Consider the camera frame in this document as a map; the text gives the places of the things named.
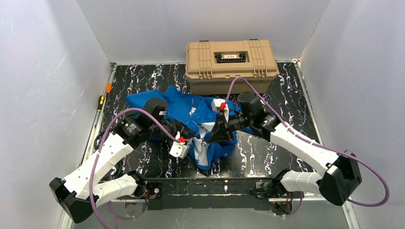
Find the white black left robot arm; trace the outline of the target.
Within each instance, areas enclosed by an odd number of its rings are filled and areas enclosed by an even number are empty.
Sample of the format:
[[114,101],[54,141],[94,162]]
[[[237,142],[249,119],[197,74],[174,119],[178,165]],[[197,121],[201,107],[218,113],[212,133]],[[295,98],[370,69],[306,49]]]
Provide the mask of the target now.
[[169,119],[167,110],[164,100],[153,97],[143,108],[122,111],[104,131],[95,153],[71,174],[50,182],[56,201],[74,223],[85,221],[99,206],[116,198],[133,196],[146,200],[152,195],[153,185],[137,171],[103,181],[108,172],[139,145],[151,138],[170,140],[171,155],[187,154],[196,132],[177,119]]

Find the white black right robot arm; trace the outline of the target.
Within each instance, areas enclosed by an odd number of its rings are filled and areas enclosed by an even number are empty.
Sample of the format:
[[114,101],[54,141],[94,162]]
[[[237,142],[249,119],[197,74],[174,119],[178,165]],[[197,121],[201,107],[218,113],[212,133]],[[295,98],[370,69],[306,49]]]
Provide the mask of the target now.
[[266,111],[253,92],[238,96],[240,111],[233,111],[223,99],[213,99],[216,121],[206,142],[231,140],[235,131],[250,128],[254,135],[278,145],[309,164],[314,172],[284,169],[271,182],[252,190],[258,197],[282,196],[291,192],[322,195],[330,203],[341,206],[362,182],[355,155],[338,155],[316,146],[316,141],[281,123],[275,113]]

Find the blue zip jacket white lining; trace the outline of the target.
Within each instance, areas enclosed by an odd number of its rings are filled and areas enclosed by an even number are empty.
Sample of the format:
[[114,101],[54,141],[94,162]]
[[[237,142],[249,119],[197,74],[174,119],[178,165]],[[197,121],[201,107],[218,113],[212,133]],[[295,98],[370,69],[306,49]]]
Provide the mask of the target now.
[[229,158],[232,156],[238,142],[236,131],[233,132],[231,141],[203,145],[211,135],[216,120],[217,112],[212,109],[212,101],[223,103],[224,99],[183,94],[175,86],[169,86],[164,93],[154,89],[128,95],[126,102],[130,108],[143,108],[146,101],[154,97],[162,99],[168,104],[167,118],[177,119],[196,132],[191,141],[188,155],[194,159],[199,169],[208,170],[220,157]]

